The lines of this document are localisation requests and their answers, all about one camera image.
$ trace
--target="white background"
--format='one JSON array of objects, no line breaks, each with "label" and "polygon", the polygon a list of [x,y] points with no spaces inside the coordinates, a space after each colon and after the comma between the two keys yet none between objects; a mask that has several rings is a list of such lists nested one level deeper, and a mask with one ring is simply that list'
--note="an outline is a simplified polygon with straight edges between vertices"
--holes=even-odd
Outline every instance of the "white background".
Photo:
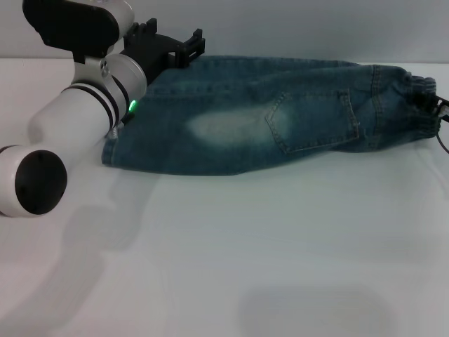
[{"label": "white background", "polygon": [[[61,57],[0,1],[0,57]],[[136,20],[177,39],[204,30],[209,55],[448,62],[447,0],[130,0]]]},{"label": "white background", "polygon": [[[449,97],[449,66],[404,66]],[[0,74],[0,147],[25,144],[72,61]],[[223,178],[106,168],[101,149],[51,214],[0,218],[1,337],[449,336],[435,139]]]}]

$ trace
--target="jeans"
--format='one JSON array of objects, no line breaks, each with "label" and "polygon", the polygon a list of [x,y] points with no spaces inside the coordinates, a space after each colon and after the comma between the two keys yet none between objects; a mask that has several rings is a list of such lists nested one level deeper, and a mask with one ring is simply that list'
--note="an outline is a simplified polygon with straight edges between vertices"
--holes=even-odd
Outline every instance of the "jeans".
[{"label": "jeans", "polygon": [[399,67],[202,57],[166,70],[135,118],[105,145],[105,165],[234,175],[323,151],[371,152],[434,137],[433,79]]}]

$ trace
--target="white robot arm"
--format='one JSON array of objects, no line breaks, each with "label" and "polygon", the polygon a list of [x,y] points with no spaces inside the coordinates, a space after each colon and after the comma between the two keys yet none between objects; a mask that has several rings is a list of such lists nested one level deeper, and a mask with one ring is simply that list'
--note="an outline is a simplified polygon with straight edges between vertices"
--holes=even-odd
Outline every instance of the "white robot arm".
[{"label": "white robot arm", "polygon": [[[53,210],[75,163],[120,121],[168,68],[188,67],[204,53],[196,30],[187,42],[157,34],[157,21],[134,23],[123,0],[24,0],[23,11],[43,42],[71,51],[72,85],[31,120],[31,146],[0,148],[0,213],[35,217]],[[124,38],[125,49],[109,55]]]}]

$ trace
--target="jeans back pocket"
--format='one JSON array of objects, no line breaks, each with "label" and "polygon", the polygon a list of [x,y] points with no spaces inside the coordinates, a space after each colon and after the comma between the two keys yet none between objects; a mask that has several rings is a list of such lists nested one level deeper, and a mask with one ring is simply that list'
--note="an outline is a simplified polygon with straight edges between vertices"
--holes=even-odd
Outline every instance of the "jeans back pocket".
[{"label": "jeans back pocket", "polygon": [[282,93],[265,119],[286,154],[358,139],[349,91]]}]

